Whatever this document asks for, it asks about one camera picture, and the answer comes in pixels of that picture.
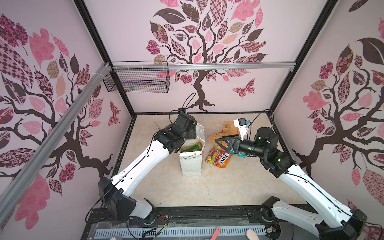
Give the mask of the orange-brown snack bag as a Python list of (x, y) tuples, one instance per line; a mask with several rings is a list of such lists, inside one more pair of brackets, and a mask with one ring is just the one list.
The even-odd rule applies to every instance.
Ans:
[(218, 144), (216, 144), (215, 140), (226, 137), (226, 136), (232, 136), (232, 135), (236, 135), (236, 136), (240, 135), (238, 128), (235, 127), (235, 124), (233, 121), (225, 122), (222, 130), (219, 133), (209, 136), (209, 141), (214, 145), (216, 149), (222, 150), (222, 148)]

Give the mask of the teal pink snack packet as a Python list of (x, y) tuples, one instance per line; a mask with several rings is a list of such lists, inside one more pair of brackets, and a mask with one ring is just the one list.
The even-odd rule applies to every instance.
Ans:
[(246, 157), (247, 157), (247, 155), (246, 155), (245, 153), (237, 153), (237, 154), (235, 154), (235, 153), (232, 151), (231, 154), (232, 154), (232, 155), (236, 155), (236, 156), (241, 157), (241, 158), (246, 158)]

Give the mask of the orange candy snack packet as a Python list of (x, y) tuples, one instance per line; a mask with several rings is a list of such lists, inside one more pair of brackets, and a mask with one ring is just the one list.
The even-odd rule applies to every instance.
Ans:
[(224, 169), (229, 164), (232, 156), (232, 154), (226, 153), (223, 150), (213, 148), (209, 152), (206, 162), (220, 169)]

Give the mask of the white patterned paper gift bag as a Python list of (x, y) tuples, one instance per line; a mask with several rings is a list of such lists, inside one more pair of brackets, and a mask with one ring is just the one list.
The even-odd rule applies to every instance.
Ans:
[(202, 174), (203, 153), (205, 150), (205, 130), (200, 124), (197, 124), (197, 138), (193, 140), (186, 140), (182, 148), (191, 146), (194, 143), (201, 142), (203, 148), (199, 152), (179, 153), (180, 165), (182, 175), (184, 177), (200, 176)]

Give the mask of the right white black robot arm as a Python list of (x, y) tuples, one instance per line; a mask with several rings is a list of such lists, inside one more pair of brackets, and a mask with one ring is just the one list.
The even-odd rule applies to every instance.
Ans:
[(278, 135), (271, 128), (259, 128), (254, 140), (225, 136), (215, 142), (227, 153), (244, 153), (260, 158), (263, 167), (294, 189), (315, 210), (313, 213), (270, 197), (263, 203), (267, 217), (290, 222), (320, 240), (356, 240), (367, 216), (352, 210), (328, 194), (297, 165), (278, 150)]

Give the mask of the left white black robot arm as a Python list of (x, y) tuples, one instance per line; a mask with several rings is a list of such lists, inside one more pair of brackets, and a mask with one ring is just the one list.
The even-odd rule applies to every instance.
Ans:
[(141, 180), (163, 159), (181, 150), (186, 140), (197, 137), (197, 120), (179, 113), (174, 123), (154, 133), (149, 146), (124, 170), (99, 183), (100, 198), (117, 221), (138, 217), (151, 223), (156, 207), (147, 199), (137, 200), (132, 194)]

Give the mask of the green snack packet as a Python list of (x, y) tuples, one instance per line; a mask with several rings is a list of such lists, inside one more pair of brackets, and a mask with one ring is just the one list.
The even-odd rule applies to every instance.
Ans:
[(192, 144), (191, 146), (185, 147), (181, 149), (181, 153), (191, 153), (191, 152), (199, 152), (203, 148), (203, 144), (201, 142), (197, 142)]

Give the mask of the beige oval object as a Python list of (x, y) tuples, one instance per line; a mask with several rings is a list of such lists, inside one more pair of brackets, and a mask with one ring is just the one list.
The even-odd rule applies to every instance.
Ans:
[(259, 236), (251, 229), (246, 231), (246, 237), (248, 240), (259, 240)]

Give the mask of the horizontal aluminium rail back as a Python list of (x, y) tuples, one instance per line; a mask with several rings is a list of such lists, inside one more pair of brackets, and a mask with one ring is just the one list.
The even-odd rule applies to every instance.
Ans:
[(234, 70), (234, 69), (294, 69), (294, 62), (259, 62), (259, 63), (219, 63), (219, 64), (151, 64), (151, 65), (115, 65), (114, 70), (169, 70), (169, 71), (186, 71), (186, 70)]

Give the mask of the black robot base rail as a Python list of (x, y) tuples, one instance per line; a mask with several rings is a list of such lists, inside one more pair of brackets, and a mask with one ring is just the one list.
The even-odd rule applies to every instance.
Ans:
[[(94, 209), (81, 236), (83, 240), (94, 240), (98, 229), (152, 228), (164, 230), (169, 227), (225, 227), (225, 226), (265, 226), (267, 233), (259, 236), (262, 240), (316, 240), (312, 233), (284, 220), (266, 216), (263, 205), (249, 206), (199, 206), (199, 207), (158, 207), (156, 217), (151, 223), (145, 223), (138, 217), (129, 217), (117, 221), (106, 208)], [(134, 240), (205, 240), (207, 238), (141, 238)], [(219, 237), (219, 240), (244, 240), (246, 236)]]

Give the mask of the diagonal aluminium rail left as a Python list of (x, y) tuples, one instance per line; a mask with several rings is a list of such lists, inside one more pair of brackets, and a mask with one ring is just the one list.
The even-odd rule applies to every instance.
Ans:
[(20, 173), (14, 178), (10, 185), (1, 195), (1, 224), (9, 217), (12, 210), (17, 205), (20, 198), (40, 172), (44, 163), (49, 159), (72, 122), (79, 115), (81, 109), (101, 83), (104, 77), (110, 72), (111, 64), (103, 63), (91, 77), (90, 83), (84, 88), (82, 93), (71, 104), (64, 116), (59, 120), (53, 131), (47, 136), (43, 143), (37, 148), (32, 159), (21, 169)]

